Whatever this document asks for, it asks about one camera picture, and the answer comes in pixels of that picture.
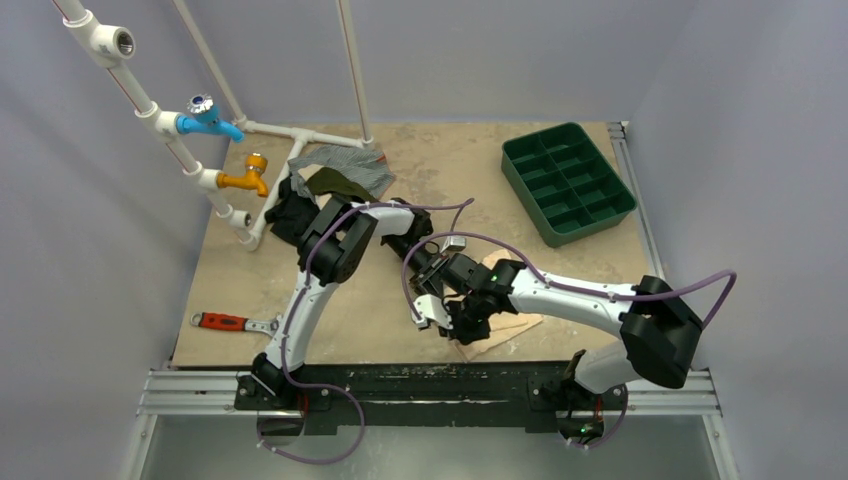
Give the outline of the beige underwear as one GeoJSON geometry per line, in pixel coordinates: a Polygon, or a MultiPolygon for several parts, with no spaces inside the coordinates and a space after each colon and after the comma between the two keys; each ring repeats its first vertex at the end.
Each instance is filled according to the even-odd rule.
{"type": "MultiPolygon", "coordinates": [[[[461,300],[472,293],[487,293],[506,297],[506,286],[518,273],[519,261],[504,249],[496,250],[476,261],[465,254],[455,254],[440,270],[444,286],[449,289],[442,304],[447,309],[450,299],[461,300]]],[[[539,314],[520,313],[514,308],[514,313],[501,313],[489,318],[491,333],[486,340],[469,345],[461,345],[457,349],[465,361],[470,361],[495,346],[517,336],[525,330],[537,325],[542,320],[539,314]]]]}

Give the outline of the striped grey underwear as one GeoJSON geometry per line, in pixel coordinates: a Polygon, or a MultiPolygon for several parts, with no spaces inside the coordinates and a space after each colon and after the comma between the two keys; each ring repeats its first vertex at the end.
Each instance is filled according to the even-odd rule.
{"type": "Polygon", "coordinates": [[[380,198],[396,179],[385,155],[380,151],[322,145],[287,161],[291,189],[309,200],[313,200],[314,195],[308,190],[307,180],[300,171],[315,165],[338,171],[347,180],[364,187],[376,198],[380,198]]]}

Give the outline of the dark green underwear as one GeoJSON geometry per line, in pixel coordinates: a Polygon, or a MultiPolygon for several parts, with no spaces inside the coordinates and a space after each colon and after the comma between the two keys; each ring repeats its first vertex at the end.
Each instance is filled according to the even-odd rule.
{"type": "Polygon", "coordinates": [[[321,167],[312,174],[306,180],[306,187],[313,195],[335,193],[359,202],[375,202],[377,200],[365,187],[329,167],[321,167]]]}

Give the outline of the black underwear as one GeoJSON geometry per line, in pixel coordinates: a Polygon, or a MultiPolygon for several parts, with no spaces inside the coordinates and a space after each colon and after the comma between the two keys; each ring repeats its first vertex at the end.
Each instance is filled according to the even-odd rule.
{"type": "Polygon", "coordinates": [[[277,203],[265,212],[264,219],[273,235],[297,247],[320,208],[313,200],[301,197],[292,188],[290,179],[279,184],[278,193],[277,203]]]}

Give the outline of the green compartment tray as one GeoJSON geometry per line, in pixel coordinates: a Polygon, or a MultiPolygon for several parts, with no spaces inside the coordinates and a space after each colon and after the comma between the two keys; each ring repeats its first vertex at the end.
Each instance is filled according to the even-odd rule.
{"type": "Polygon", "coordinates": [[[585,128],[574,122],[505,141],[501,171],[551,248],[615,227],[638,206],[585,128]]]}

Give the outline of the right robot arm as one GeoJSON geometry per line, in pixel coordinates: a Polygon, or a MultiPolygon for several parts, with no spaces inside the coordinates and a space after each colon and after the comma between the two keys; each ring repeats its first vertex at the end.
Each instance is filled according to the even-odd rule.
{"type": "Polygon", "coordinates": [[[491,317],[544,315],[573,321],[615,337],[615,342],[578,355],[561,381],[564,399],[584,407],[619,384],[646,380],[680,389],[705,328],[692,309],[662,279],[603,284],[554,275],[525,261],[499,259],[493,267],[464,255],[441,267],[438,276],[454,295],[421,295],[412,314],[421,327],[463,345],[486,340],[491,317]]]}

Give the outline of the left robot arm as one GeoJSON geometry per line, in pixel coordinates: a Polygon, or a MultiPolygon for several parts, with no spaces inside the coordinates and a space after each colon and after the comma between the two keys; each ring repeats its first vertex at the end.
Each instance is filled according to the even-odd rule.
{"type": "Polygon", "coordinates": [[[336,290],[357,270],[374,237],[413,243],[433,232],[430,213],[438,206],[400,198],[357,202],[330,196],[299,240],[295,289],[278,330],[251,365],[250,377],[272,408],[284,409],[305,385],[298,378],[312,335],[336,290]]]}

